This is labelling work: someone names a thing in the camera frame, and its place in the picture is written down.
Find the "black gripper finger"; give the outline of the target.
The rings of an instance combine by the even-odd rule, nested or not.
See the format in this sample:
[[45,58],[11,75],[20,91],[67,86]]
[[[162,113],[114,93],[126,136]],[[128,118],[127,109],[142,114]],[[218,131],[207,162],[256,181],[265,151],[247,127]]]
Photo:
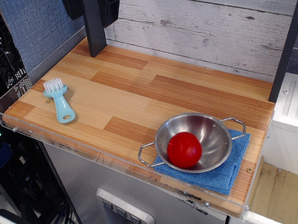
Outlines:
[[83,0],[62,0],[67,15],[75,20],[83,15]]
[[99,0],[101,25],[108,27],[118,19],[120,0]]

